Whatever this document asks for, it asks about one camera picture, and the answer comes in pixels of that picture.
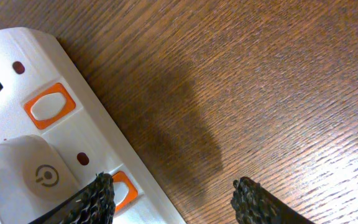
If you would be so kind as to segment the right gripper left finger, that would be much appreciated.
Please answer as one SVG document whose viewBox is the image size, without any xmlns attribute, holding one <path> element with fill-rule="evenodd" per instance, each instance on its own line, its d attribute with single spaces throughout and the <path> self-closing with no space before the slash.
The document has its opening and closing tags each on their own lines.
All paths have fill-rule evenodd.
<svg viewBox="0 0 358 224">
<path fill-rule="evenodd" d="M 115 214 L 113 177 L 100 173 L 92 183 L 30 224 L 111 224 Z"/>
</svg>

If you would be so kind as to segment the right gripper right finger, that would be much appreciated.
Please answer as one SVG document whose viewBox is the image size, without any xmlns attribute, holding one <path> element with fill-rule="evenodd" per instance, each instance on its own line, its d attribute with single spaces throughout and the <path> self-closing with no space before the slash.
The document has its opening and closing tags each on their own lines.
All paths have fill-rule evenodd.
<svg viewBox="0 0 358 224">
<path fill-rule="evenodd" d="M 233 186 L 231 206 L 240 224 L 313 224 L 248 177 Z"/>
</svg>

